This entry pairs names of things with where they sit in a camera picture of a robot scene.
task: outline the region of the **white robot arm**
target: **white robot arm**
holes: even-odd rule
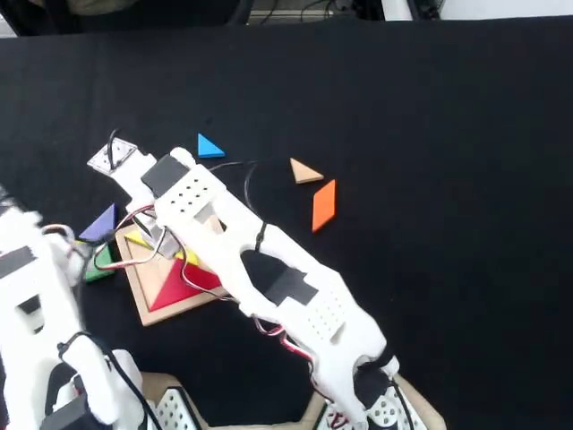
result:
[[[272,335],[309,361],[316,390],[345,417],[333,428],[346,422],[356,430],[414,427],[411,417],[400,422],[381,414],[385,396],[399,390],[393,383],[398,361],[378,324],[354,301],[336,271],[316,261],[280,228],[263,222],[188,151],[175,148],[157,162],[144,163],[134,145],[118,139],[112,143],[88,164],[131,195],[130,207],[154,204],[157,218],[148,220],[151,227],[166,229],[168,237],[193,250],[246,316],[277,325]],[[226,227],[221,234],[206,226],[213,215]],[[151,245],[158,236],[151,238]],[[243,265],[241,253],[246,250],[287,266],[264,294]],[[417,418],[416,428],[425,429],[415,411],[410,413]]]
[[[40,221],[0,186],[0,354],[8,428],[138,428],[145,419],[141,402],[109,364],[109,356],[91,337],[78,334],[84,329],[72,287],[81,280],[85,257],[69,228],[41,228]],[[52,232],[58,229],[65,234]],[[131,355],[122,350],[113,355],[140,389],[141,374]],[[80,376],[83,395],[77,383],[66,384],[47,415],[48,380],[63,361]],[[70,417],[79,427],[60,426]]]

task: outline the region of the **black table surface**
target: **black table surface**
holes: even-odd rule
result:
[[[257,159],[260,215],[336,268],[452,428],[571,428],[573,21],[339,21],[0,41],[0,181],[80,230],[126,196],[85,162],[121,127]],[[296,157],[338,180],[310,231]],[[220,171],[241,193],[244,171]],[[141,327],[122,272],[89,330],[212,425],[298,419],[306,364],[216,303]]]

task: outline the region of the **purple triangle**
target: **purple triangle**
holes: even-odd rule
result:
[[[93,221],[91,225],[83,230],[80,234],[81,240],[89,240],[95,242],[103,237],[109,230],[115,228],[115,203],[106,209],[104,213],[99,215],[98,219]]]

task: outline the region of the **green triangle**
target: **green triangle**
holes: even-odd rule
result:
[[[98,255],[98,264],[100,266],[107,266],[111,264],[113,261],[111,259],[111,253],[109,252],[109,246],[106,246],[101,253]],[[106,276],[111,275],[114,271],[100,271],[96,269],[96,266],[93,261],[93,257],[88,264],[88,269],[86,270],[86,282],[92,282],[94,280],[100,280],[101,278],[105,278]]]

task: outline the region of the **blue triangle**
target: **blue triangle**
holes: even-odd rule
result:
[[[201,133],[199,133],[199,136],[197,137],[197,152],[201,159],[225,157],[225,152]]]
[[[103,237],[109,230],[115,228],[115,204],[113,203],[106,209],[104,213],[91,223],[91,225],[83,230],[80,234],[81,240],[88,240],[95,242]]]

